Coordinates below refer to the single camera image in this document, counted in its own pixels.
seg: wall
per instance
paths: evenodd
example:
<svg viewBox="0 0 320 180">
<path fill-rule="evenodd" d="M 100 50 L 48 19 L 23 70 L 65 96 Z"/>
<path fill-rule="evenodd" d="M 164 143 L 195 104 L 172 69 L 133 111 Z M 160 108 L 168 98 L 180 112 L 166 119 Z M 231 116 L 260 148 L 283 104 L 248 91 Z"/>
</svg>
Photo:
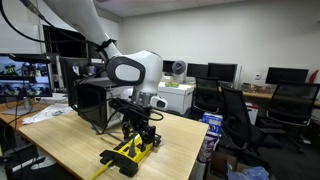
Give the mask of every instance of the wall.
<svg viewBox="0 0 320 180">
<path fill-rule="evenodd" d="M 124 18 L 118 47 L 163 59 L 242 65 L 240 81 L 269 66 L 320 69 L 320 1 L 255 0 Z"/>
<path fill-rule="evenodd" d="M 39 20 L 20 1 L 3 0 L 4 10 L 11 23 L 28 36 L 39 39 Z M 14 32 L 0 15 L 0 53 L 40 53 L 40 44 Z"/>
<path fill-rule="evenodd" d="M 40 27 L 40 24 L 43 24 L 43 22 L 40 23 L 38 17 L 29 12 L 29 10 L 25 8 L 19 0 L 2 1 L 8 19 L 15 27 L 17 27 L 24 34 L 35 39 L 43 39 L 42 28 Z M 38 2 L 36 0 L 31 1 L 34 4 L 38 3 L 40 11 L 55 26 L 75 31 L 69 25 L 64 23 L 59 17 L 57 17 L 42 0 L 38 0 Z M 99 17 L 99 20 L 108 35 L 112 39 L 117 40 L 118 23 L 103 17 Z M 0 53 L 43 53 L 44 51 L 41 48 L 45 49 L 44 46 L 40 46 L 40 43 L 28 40 L 14 32 L 0 15 Z"/>
</svg>

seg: monitor screen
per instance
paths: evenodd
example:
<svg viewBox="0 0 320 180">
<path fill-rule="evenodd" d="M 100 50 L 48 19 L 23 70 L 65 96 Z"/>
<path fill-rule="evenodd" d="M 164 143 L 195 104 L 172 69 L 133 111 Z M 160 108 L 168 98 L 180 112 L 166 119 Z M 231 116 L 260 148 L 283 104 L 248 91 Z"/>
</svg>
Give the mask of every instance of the monitor screen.
<svg viewBox="0 0 320 180">
<path fill-rule="evenodd" d="M 278 84 L 280 80 L 305 82 L 309 70 L 269 67 L 266 84 Z"/>
<path fill-rule="evenodd" d="M 208 65 L 206 64 L 192 64 L 188 63 L 187 76 L 189 77 L 207 77 Z"/>
<path fill-rule="evenodd" d="M 67 88 L 69 105 L 76 101 L 76 91 L 72 92 L 74 93 L 73 97 L 70 96 L 74 81 L 82 79 L 84 75 L 88 74 L 88 63 L 89 59 L 87 58 L 60 57 L 63 84 Z"/>
<path fill-rule="evenodd" d="M 166 61 L 163 60 L 163 68 L 162 68 L 162 72 L 166 72 L 166 73 L 173 73 L 172 71 L 172 65 L 175 61 Z"/>
<path fill-rule="evenodd" d="M 1 54 L 0 96 L 51 97 L 48 65 L 16 62 Z"/>
<path fill-rule="evenodd" d="M 216 77 L 219 81 L 233 83 L 237 66 L 237 64 L 208 63 L 208 77 Z"/>
</svg>

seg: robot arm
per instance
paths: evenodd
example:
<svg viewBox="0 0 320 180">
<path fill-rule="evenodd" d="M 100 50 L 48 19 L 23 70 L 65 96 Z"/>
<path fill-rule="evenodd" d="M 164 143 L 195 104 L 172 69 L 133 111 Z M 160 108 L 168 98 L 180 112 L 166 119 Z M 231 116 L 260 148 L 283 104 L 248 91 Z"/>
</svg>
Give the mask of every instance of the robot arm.
<svg viewBox="0 0 320 180">
<path fill-rule="evenodd" d="M 44 2 L 89 41 L 105 45 L 100 47 L 102 50 L 100 54 L 104 60 L 110 60 L 106 68 L 108 77 L 118 85 L 134 86 L 132 94 L 134 104 L 147 107 L 150 102 L 161 101 L 164 103 L 160 103 L 162 104 L 160 108 L 167 107 L 165 100 L 156 96 L 163 66 L 159 55 L 150 51 L 122 55 L 99 23 L 92 0 L 44 0 Z"/>
</svg>

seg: desk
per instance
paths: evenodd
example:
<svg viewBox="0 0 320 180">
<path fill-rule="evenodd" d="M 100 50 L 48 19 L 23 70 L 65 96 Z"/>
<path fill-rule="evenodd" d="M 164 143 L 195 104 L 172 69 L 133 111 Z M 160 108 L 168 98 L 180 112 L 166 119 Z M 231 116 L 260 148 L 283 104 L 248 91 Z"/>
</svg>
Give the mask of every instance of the desk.
<svg viewBox="0 0 320 180">
<path fill-rule="evenodd" d="M 162 121 L 150 121 L 162 136 L 162 144 L 139 163 L 134 179 L 188 179 L 191 173 L 208 125 L 162 114 Z M 122 136 L 120 128 L 110 131 Z M 76 112 L 22 126 L 19 132 L 80 179 L 89 179 L 97 172 L 102 167 L 99 154 L 119 144 L 108 135 L 97 136 Z M 128 179 L 118 170 L 110 168 L 98 179 Z"/>
<path fill-rule="evenodd" d="M 11 102 L 11 103 L 8 103 L 7 105 L 8 105 L 9 107 L 14 108 L 14 107 L 16 106 L 16 104 L 17 104 L 16 102 Z M 40 108 L 40 111 L 42 111 L 44 108 L 48 107 L 49 104 L 34 104 L 34 106 Z M 9 108 L 7 108 L 7 106 L 6 106 L 5 103 L 4 103 L 4 104 L 0 104 L 0 119 L 2 119 L 6 124 L 8 124 L 10 121 L 14 120 L 14 115 L 2 114 L 2 113 L 1 113 L 1 112 L 3 112 L 3 111 L 8 110 L 8 109 L 9 109 Z M 19 129 L 21 126 L 24 126 L 24 125 L 22 124 L 22 119 L 24 119 L 24 118 L 26 118 L 26 117 L 31 117 L 31 116 L 37 114 L 37 113 L 40 112 L 40 111 L 35 111 L 35 112 L 29 113 L 29 114 L 23 116 L 22 118 L 18 118 L 18 120 L 17 120 L 17 129 Z"/>
<path fill-rule="evenodd" d="M 190 86 L 196 86 L 196 84 L 186 83 L 186 85 Z M 262 99 L 271 99 L 273 94 L 270 93 L 250 93 L 243 91 L 243 95 L 247 97 L 253 97 L 253 98 L 262 98 Z M 314 106 L 317 108 L 320 108 L 320 101 L 315 101 Z"/>
</svg>

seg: black cable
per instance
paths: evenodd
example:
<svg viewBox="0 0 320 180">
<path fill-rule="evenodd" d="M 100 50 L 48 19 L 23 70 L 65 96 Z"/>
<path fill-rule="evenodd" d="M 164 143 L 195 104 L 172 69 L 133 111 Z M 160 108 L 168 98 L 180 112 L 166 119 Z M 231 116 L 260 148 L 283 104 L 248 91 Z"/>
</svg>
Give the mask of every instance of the black cable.
<svg viewBox="0 0 320 180">
<path fill-rule="evenodd" d="M 1 12 L 1 15 L 3 16 L 3 19 L 6 21 L 6 23 L 18 34 L 20 34 L 21 36 L 23 36 L 24 38 L 27 38 L 31 41 L 35 41 L 35 42 L 39 42 L 39 43 L 70 43 L 70 42 L 74 42 L 74 41 L 42 41 L 42 40 L 39 40 L 39 39 L 35 39 L 35 38 L 32 38 L 30 36 L 27 36 L 25 34 L 23 34 L 21 31 L 19 31 L 17 28 L 14 27 L 13 24 L 11 24 L 11 22 L 9 21 L 8 17 L 6 16 L 5 12 L 4 12 L 4 9 L 3 9 L 3 2 L 2 0 L 0 0 L 0 12 Z"/>
<path fill-rule="evenodd" d="M 105 71 L 105 68 L 102 69 L 101 71 L 99 71 L 99 72 L 96 73 L 96 74 L 92 74 L 92 75 L 90 75 L 90 76 L 84 77 L 84 78 L 82 78 L 80 81 L 78 81 L 78 82 L 71 88 L 71 91 L 70 91 L 70 94 L 69 94 L 69 95 L 71 96 L 70 99 L 73 99 L 73 96 L 74 96 L 74 94 L 75 94 L 75 90 L 77 89 L 78 86 L 80 86 L 80 84 L 81 84 L 82 82 L 85 82 L 85 81 L 89 80 L 90 78 L 92 78 L 92 77 L 94 77 L 94 76 L 96 76 L 96 75 L 101 74 L 101 73 L 104 72 L 104 71 Z M 80 113 L 81 113 L 81 110 L 80 110 L 78 107 L 75 106 L 75 103 L 74 103 L 74 102 L 71 102 L 71 103 L 70 103 L 70 106 L 71 106 L 71 108 L 72 108 L 73 110 L 75 110 L 76 112 L 78 112 L 78 113 L 80 112 Z"/>
<path fill-rule="evenodd" d="M 131 110 L 132 112 L 134 112 L 134 113 L 142 116 L 142 117 L 145 118 L 145 119 L 153 120 L 153 121 L 161 121 L 161 120 L 163 119 L 163 115 L 162 115 L 161 113 L 158 113 L 158 112 L 156 112 L 156 111 L 151 110 L 152 113 L 155 113 L 155 114 L 161 116 L 159 119 L 151 118 L 151 117 L 149 117 L 149 116 L 145 113 L 144 109 L 143 109 L 141 106 L 138 106 L 138 105 L 136 105 L 136 104 L 133 104 L 133 103 L 131 103 L 131 102 L 128 102 L 128 101 L 126 101 L 126 100 L 124 100 L 124 99 L 116 98 L 116 100 L 118 101 L 118 103 L 122 104 L 122 106 L 127 106 L 127 108 L 128 108 L 129 110 Z"/>
<path fill-rule="evenodd" d="M 86 110 L 86 111 L 82 111 L 81 110 L 81 113 L 89 113 L 89 112 L 91 112 L 91 111 L 94 111 L 94 110 L 96 110 L 97 108 L 99 108 L 102 104 L 104 104 L 104 103 L 106 103 L 106 102 L 108 102 L 108 101 L 110 101 L 111 100 L 111 98 L 109 98 L 109 99 L 106 99 L 106 100 L 104 100 L 104 101 L 101 101 L 101 103 L 99 103 L 98 105 L 96 105 L 95 107 L 93 107 L 93 108 L 91 108 L 91 109 L 89 109 L 89 110 Z"/>
<path fill-rule="evenodd" d="M 28 112 L 26 112 L 25 114 L 21 114 L 19 117 L 18 117 L 18 106 L 19 106 L 19 99 L 17 100 L 17 104 L 16 104 L 16 110 L 15 110 L 15 118 L 10 121 L 8 124 L 6 124 L 6 126 L 4 127 L 4 130 L 3 130 L 3 137 L 4 137 L 4 141 L 5 143 L 7 144 L 7 146 L 14 152 L 14 154 L 18 157 L 18 160 L 20 162 L 20 166 L 21 166 L 21 170 L 20 170 L 20 176 L 21 176 L 21 179 L 22 179 L 22 176 L 23 176 L 23 167 L 22 167 L 22 159 L 19 155 L 19 153 L 9 144 L 8 140 L 7 140 L 7 136 L 6 136 L 6 131 L 7 131 L 7 127 L 10 126 L 11 123 L 15 122 L 15 126 L 14 126 L 14 133 L 16 133 L 17 131 L 17 121 L 19 118 L 29 114 L 31 112 L 31 110 L 33 109 L 33 104 L 31 104 L 31 107 L 29 109 Z"/>
<path fill-rule="evenodd" d="M 43 21 L 45 21 L 50 27 L 56 29 L 60 34 L 72 39 L 71 41 L 70 40 L 63 40 L 63 41 L 43 41 L 43 40 L 39 40 L 39 39 L 35 39 L 35 38 L 32 38 L 30 36 L 27 36 L 25 35 L 24 33 L 22 33 L 21 31 L 19 31 L 17 28 L 14 27 L 14 25 L 10 22 L 10 20 L 8 19 L 6 13 L 4 12 L 4 8 L 3 8 L 3 1 L 0 0 L 0 12 L 1 12 L 1 15 L 3 16 L 3 19 L 6 21 L 6 23 L 16 32 L 18 33 L 19 35 L 23 36 L 24 38 L 27 38 L 29 40 L 32 40 L 32 41 L 35 41 L 35 42 L 39 42 L 39 43 L 72 43 L 74 41 L 78 41 L 78 42 L 81 42 L 81 43 L 85 43 L 85 44 L 88 44 L 88 45 L 91 45 L 91 46 L 94 46 L 95 48 L 98 48 L 100 47 L 99 45 L 97 45 L 96 43 L 94 42 L 91 42 L 91 41 L 87 41 L 87 40 L 81 40 L 81 39 L 78 39 L 78 38 L 75 38 L 73 36 L 70 36 L 64 32 L 62 32 L 61 30 L 59 30 L 58 28 L 56 28 L 54 25 L 52 25 L 48 20 L 45 19 L 44 16 L 38 16 L 40 19 L 42 19 Z"/>
<path fill-rule="evenodd" d="M 115 116 L 120 110 L 126 109 L 126 108 L 127 108 L 127 107 L 121 107 L 121 108 L 115 110 L 115 111 L 109 116 L 109 118 L 107 119 L 106 125 L 104 126 L 104 128 L 103 128 L 103 130 L 102 130 L 102 133 L 108 128 L 108 124 L 109 124 L 109 122 L 111 121 L 111 119 L 113 118 L 113 116 Z"/>
<path fill-rule="evenodd" d="M 7 107 L 8 109 L 11 109 L 11 108 L 14 108 L 15 106 L 13 106 L 13 107 L 8 106 L 8 101 L 6 100 L 6 107 Z"/>
</svg>

